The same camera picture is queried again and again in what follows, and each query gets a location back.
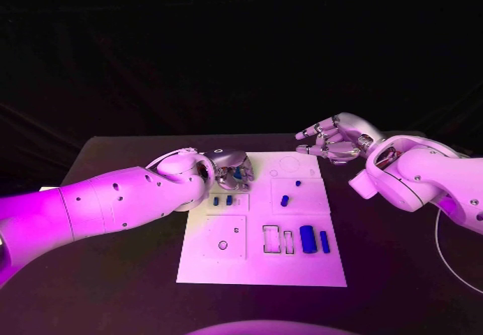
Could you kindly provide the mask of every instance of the blue block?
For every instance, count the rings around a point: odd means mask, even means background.
[[[317,244],[314,242],[314,228],[310,225],[300,227],[301,250],[304,253],[317,252]]]
[[[236,168],[236,171],[235,171],[235,173],[233,173],[233,177],[235,177],[236,179],[242,179],[242,174],[239,173],[239,167]]]
[[[282,207],[287,207],[287,204],[288,204],[288,196],[284,195],[284,196],[281,197],[281,203],[279,203],[279,205],[281,205]]]
[[[327,240],[327,233],[320,232],[320,241],[321,241],[321,250],[324,253],[330,253],[330,248],[328,248],[328,240]]]

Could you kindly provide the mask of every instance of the table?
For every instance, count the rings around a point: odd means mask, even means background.
[[[181,147],[291,151],[292,134],[93,137],[62,185],[145,166]],[[347,288],[176,283],[187,213],[89,237],[39,257],[0,290],[6,334],[184,334],[253,319],[308,322],[359,334],[483,334],[483,296],[439,260],[437,209],[363,200],[347,180],[363,168],[318,161]],[[460,275],[483,287],[483,236],[441,215],[441,247]]]

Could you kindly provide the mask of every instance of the white board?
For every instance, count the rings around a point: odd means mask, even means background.
[[[346,287],[317,158],[295,152],[252,152],[248,157],[255,171],[249,192],[225,191],[216,185],[209,199],[189,212],[177,283]],[[290,198],[287,207],[282,195]],[[315,253],[301,252],[303,225],[314,228]],[[264,235],[264,226],[278,227],[278,240],[274,228]],[[321,252],[320,231],[328,236],[330,253]],[[265,252],[265,237],[269,250],[279,253]]]

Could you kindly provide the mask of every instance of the robotic hand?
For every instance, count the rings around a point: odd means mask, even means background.
[[[242,181],[233,173],[241,171]],[[180,149],[145,168],[105,173],[49,191],[0,199],[0,287],[53,248],[89,236],[138,227],[207,197],[215,181],[248,191],[253,172],[246,153]]]
[[[416,136],[385,138],[366,120],[349,113],[320,121],[295,138],[317,135],[297,152],[336,165],[357,156],[365,169],[349,181],[359,195],[376,193],[405,211],[431,202],[461,226],[483,234],[483,158],[464,158],[444,144]]]

